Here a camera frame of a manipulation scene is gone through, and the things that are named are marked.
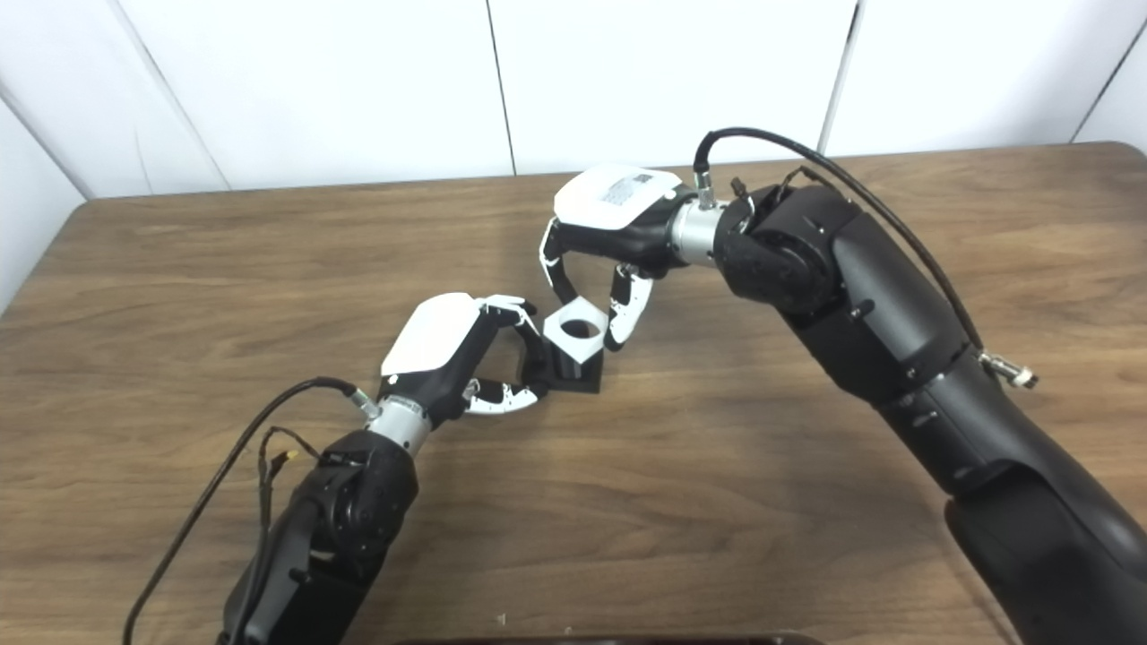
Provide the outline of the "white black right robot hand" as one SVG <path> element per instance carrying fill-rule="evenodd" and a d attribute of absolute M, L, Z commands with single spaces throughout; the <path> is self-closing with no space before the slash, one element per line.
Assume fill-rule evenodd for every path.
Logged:
<path fill-rule="evenodd" d="M 562 305 L 578 297 L 565 274 L 565 254 L 614 261 L 603 345 L 618 352 L 642 318 L 654 281 L 685 269 L 671 240 L 672 220 L 696 192 L 670 172 L 602 164 L 557 189 L 539 262 Z"/>

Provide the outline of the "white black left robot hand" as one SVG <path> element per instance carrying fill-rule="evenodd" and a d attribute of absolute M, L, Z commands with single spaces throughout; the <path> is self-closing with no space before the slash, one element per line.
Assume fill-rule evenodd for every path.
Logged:
<path fill-rule="evenodd" d="M 525 347 L 523 367 L 543 366 L 543 339 L 521 297 L 471 297 L 454 292 L 431 297 L 409 316 L 382 360 L 381 397 L 418 405 L 431 427 L 465 413 L 505 414 L 545 399 L 551 384 L 521 374 L 518 383 L 478 376 L 477 367 L 504 328 L 516 331 Z"/>

